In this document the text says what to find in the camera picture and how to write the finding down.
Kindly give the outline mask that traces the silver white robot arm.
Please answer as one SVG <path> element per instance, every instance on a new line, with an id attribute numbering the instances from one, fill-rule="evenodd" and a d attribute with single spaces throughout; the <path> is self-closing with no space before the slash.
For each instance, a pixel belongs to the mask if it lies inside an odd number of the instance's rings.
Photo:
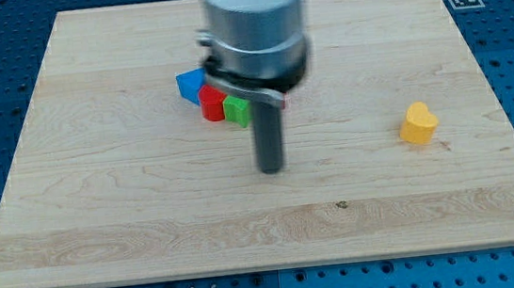
<path id="1" fill-rule="evenodd" d="M 207 23 L 205 81 L 251 103 L 256 159 L 262 173 L 281 171 L 285 94 L 309 61 L 304 0 L 201 0 Z"/>

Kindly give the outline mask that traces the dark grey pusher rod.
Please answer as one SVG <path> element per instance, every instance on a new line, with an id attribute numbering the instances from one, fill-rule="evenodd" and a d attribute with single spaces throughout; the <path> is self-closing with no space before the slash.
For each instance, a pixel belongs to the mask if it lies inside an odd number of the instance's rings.
<path id="1" fill-rule="evenodd" d="M 251 119 L 258 168 L 266 174 L 279 172 L 284 161 L 281 110 L 271 104 L 253 103 Z"/>

